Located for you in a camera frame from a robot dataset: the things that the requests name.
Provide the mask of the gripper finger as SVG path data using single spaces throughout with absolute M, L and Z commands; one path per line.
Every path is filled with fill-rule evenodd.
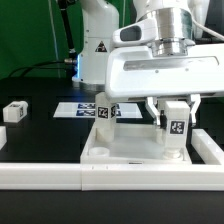
M 156 125 L 156 115 L 157 115 L 157 99 L 153 97 L 147 97 L 145 100 L 145 107 L 151 117 L 154 119 L 154 124 Z
M 192 126 L 196 125 L 196 112 L 201 103 L 201 96 L 199 94 L 191 94 L 188 100 L 190 106 L 190 118 Z

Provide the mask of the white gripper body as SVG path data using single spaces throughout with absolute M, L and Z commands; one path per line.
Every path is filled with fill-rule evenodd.
M 191 43 L 185 55 L 155 56 L 155 37 L 153 19 L 113 33 L 105 77 L 110 99 L 224 95 L 224 43 Z

